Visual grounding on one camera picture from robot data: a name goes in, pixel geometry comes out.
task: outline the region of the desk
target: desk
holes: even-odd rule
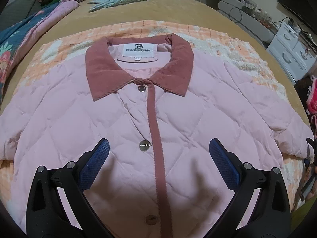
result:
[[[250,36],[255,38],[263,47],[267,48],[274,38],[274,34],[255,18],[242,11],[242,2],[238,0],[206,0],[208,6],[232,20]]]

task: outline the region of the pink quilted jacket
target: pink quilted jacket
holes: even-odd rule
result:
[[[128,56],[128,43],[151,51]],[[96,41],[21,87],[0,126],[0,160],[14,159],[10,213],[24,230],[37,167],[61,168],[101,138],[110,155],[84,194],[120,238],[206,234],[233,196],[208,152],[215,137],[258,169],[281,168],[281,152],[313,157],[313,134],[288,103],[175,34]]]

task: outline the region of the dusty pink collar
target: dusty pink collar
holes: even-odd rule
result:
[[[166,43],[171,45],[171,60],[148,80],[167,91],[185,96],[194,61],[194,54],[189,42],[176,34],[145,38],[104,37],[94,42],[86,51],[86,74],[94,101],[116,92],[135,79],[121,69],[108,50],[108,46],[129,43]]]

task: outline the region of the metal snap button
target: metal snap button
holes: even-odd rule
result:
[[[151,144],[147,140],[142,140],[139,144],[139,147],[142,151],[147,151],[150,148]]]
[[[140,92],[144,92],[144,91],[146,91],[146,86],[144,86],[144,85],[138,86],[137,90]]]
[[[145,218],[145,223],[149,226],[153,226],[157,223],[158,221],[158,218],[155,216],[155,215],[148,215],[146,218]]]

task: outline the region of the tan bedsheet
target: tan bedsheet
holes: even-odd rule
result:
[[[0,113],[2,113],[5,106],[9,103],[15,87],[29,65],[29,62],[43,44],[84,30],[121,22],[164,20],[181,24],[196,25],[219,32],[225,32],[232,38],[238,38],[249,42],[260,57],[268,62],[269,68],[272,70],[278,82],[285,87],[290,104],[302,117],[303,121],[308,124],[308,119],[295,89],[275,59],[271,57],[256,40],[245,33],[241,28],[207,5],[193,0],[150,0],[122,5],[115,8],[101,9],[96,12],[88,13],[88,8],[90,6],[91,5],[87,4],[87,2],[81,3],[79,8],[63,18],[35,44],[11,75]],[[286,157],[287,156],[285,156],[284,162],[289,162],[295,165],[299,164],[299,162],[296,162],[296,159],[290,160],[290,158]],[[8,168],[12,168],[12,163],[6,162],[2,165],[0,169],[0,176],[2,179],[7,176],[2,173],[6,172]],[[0,194],[0,198],[4,200],[8,199],[7,196],[9,196],[9,193],[6,194],[5,192],[1,192]]]

